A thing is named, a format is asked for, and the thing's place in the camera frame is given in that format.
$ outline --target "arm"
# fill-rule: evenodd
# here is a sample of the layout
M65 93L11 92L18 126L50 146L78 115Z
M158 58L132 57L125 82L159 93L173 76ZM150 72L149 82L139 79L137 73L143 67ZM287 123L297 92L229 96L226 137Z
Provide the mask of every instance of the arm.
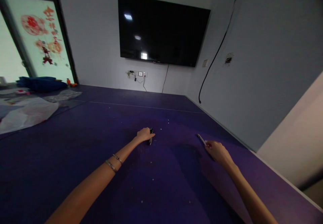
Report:
M243 177L239 168L233 162L229 152L217 141L206 141L205 147L209 154L222 165L234 182L238 192L248 210L254 224L277 224L273 215L252 189L247 180Z
M149 128L144 128L141 131L138 131L137 136L115 155L124 163L136 146L145 140L149 140L153 136L155 136L155 134L150 134ZM110 157L108 161L116 170L119 170L121 167L120 161L114 156ZM45 224L80 223L88 209L110 183L114 175L115 172L112 168L108 164L103 163L66 197Z

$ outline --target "tv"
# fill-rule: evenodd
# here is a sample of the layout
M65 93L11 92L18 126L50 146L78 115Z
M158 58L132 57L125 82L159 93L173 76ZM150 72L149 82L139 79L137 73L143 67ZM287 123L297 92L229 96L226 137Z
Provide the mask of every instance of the tv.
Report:
M195 67L210 10L157 0L118 0L120 56Z

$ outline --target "purple floor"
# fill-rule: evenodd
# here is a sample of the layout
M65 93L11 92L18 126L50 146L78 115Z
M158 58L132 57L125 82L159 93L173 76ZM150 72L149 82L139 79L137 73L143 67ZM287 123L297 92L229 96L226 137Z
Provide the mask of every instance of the purple floor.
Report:
M323 223L305 200L184 96L80 86L46 122L0 136L0 223L44 223L65 197L143 127L139 145L82 223L247 223L225 171L196 134L223 143L279 223Z

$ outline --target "white plastic sheet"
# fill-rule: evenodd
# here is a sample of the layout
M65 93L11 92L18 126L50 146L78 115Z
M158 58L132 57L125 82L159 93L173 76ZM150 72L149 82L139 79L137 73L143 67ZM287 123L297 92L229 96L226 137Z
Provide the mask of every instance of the white plastic sheet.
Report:
M37 97L21 101L16 106L23 107L10 111L2 119L0 134L25 129L47 120L58 109L59 104Z

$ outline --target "hand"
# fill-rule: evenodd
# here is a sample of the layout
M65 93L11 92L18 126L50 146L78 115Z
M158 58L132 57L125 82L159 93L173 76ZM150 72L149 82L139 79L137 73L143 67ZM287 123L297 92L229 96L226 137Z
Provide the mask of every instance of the hand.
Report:
M225 147L217 141L205 141L205 149L213 157L215 161L220 163L224 168L227 166L235 165L229 152Z
M150 138L154 137L155 133L150 134L150 129L143 128L140 131L137 132L137 136L135 137L139 143L142 143L143 141L149 140Z

